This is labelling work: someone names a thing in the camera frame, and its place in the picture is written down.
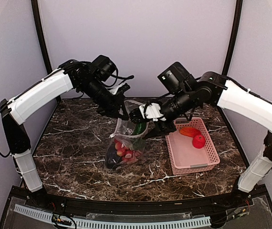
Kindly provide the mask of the green cucumber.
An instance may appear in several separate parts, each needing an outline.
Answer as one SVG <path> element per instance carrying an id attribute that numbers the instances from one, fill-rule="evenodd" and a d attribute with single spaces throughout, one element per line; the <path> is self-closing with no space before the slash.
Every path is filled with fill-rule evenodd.
<path id="1" fill-rule="evenodd" d="M 135 126 L 135 129 L 133 131 L 133 135 L 142 134 L 145 130 L 146 130 L 146 123 L 138 123 Z"/>

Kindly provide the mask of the red orange mango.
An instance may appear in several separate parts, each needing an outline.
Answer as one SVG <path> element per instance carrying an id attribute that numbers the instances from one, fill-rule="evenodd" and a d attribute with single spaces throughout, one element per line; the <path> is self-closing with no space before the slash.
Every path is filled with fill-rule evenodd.
<path id="1" fill-rule="evenodd" d="M 194 138 L 195 136 L 197 135 L 201 135 L 201 132 L 196 129 L 196 128 L 193 128 L 193 127 L 183 127 L 179 130 L 179 133 L 184 135 L 184 136 L 189 136 L 189 137 L 192 137 Z"/>

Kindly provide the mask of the clear zip top bag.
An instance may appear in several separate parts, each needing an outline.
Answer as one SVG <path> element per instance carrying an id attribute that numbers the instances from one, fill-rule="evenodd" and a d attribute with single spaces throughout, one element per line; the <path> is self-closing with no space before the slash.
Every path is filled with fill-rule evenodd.
<path id="1" fill-rule="evenodd" d="M 115 143 L 115 140 L 120 141 L 124 145 L 126 145 L 128 148 L 133 150 L 132 143 L 137 138 L 143 138 L 147 134 L 148 129 L 148 123 L 146 123 L 146 130 L 139 135 L 133 135 L 133 131 L 135 129 L 135 126 L 137 124 L 132 123 L 130 120 L 122 120 L 118 118 L 116 127 L 114 132 L 109 136 L 110 137 L 110 143 L 108 146 L 110 146 L 112 143 Z M 119 164 L 117 168 L 127 166 L 128 164 Z"/>

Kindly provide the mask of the red lychee bunch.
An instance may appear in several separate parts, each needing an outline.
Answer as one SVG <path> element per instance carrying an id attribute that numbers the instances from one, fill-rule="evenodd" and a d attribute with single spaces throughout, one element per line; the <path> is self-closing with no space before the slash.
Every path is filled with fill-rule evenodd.
<path id="1" fill-rule="evenodd" d="M 115 160 L 117 164 L 133 164 L 142 156 L 142 152 L 131 150 L 120 141 L 115 140 L 115 155 L 118 156 L 118 159 Z"/>

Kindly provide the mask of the green lime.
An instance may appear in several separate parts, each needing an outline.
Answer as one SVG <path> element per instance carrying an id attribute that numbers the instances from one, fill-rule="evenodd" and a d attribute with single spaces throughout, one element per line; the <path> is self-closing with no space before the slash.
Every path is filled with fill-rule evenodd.
<path id="1" fill-rule="evenodd" d="M 143 151 L 146 145 L 146 141 L 142 138 L 137 138 L 132 143 L 132 148 L 135 151 Z"/>

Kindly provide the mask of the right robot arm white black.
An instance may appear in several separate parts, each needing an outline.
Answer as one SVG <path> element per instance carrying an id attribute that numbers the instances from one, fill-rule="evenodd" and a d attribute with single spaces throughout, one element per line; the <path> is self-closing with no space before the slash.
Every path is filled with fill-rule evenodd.
<path id="1" fill-rule="evenodd" d="M 204 104 L 236 112 L 268 130 L 257 157 L 240 175 L 237 188 L 227 195 L 227 203 L 237 207 L 245 200 L 245 193 L 251 192 L 272 170 L 272 102 L 215 72 L 206 72 L 197 80 L 179 62 L 166 68 L 158 79 L 172 97 L 164 103 L 148 102 L 139 108 L 143 121 L 155 123 L 146 138 L 173 132 L 176 118 Z"/>

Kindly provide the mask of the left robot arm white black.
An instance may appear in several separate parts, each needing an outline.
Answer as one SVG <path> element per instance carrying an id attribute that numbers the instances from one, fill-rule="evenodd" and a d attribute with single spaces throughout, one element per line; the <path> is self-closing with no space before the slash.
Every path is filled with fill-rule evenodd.
<path id="1" fill-rule="evenodd" d="M 75 89 L 89 96 L 102 116 L 128 120 L 124 105 L 124 93 L 130 89 L 126 83 L 133 76 L 118 76 L 117 66 L 106 56 L 99 55 L 92 62 L 68 60 L 42 78 L 36 84 L 0 103 L 0 116 L 13 157 L 32 194 L 32 200 L 40 208 L 47 208 L 51 198 L 45 194 L 31 152 L 31 142 L 23 126 L 26 120 L 52 99 Z"/>

